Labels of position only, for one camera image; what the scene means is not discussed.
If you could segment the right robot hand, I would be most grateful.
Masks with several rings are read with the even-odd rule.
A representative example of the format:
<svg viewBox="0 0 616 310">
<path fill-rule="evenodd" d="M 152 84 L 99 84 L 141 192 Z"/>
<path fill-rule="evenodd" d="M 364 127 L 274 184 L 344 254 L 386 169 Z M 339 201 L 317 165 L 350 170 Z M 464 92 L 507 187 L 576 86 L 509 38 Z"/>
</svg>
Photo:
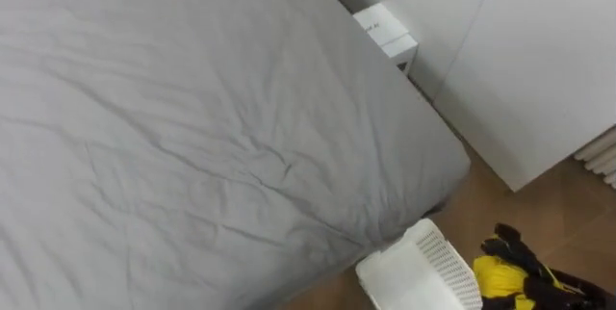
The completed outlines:
<svg viewBox="0 0 616 310">
<path fill-rule="evenodd" d="M 482 242 L 473 272 L 484 309 L 615 310 L 615 296 L 587 280 L 551 269 L 514 227 L 498 223 Z"/>
</svg>

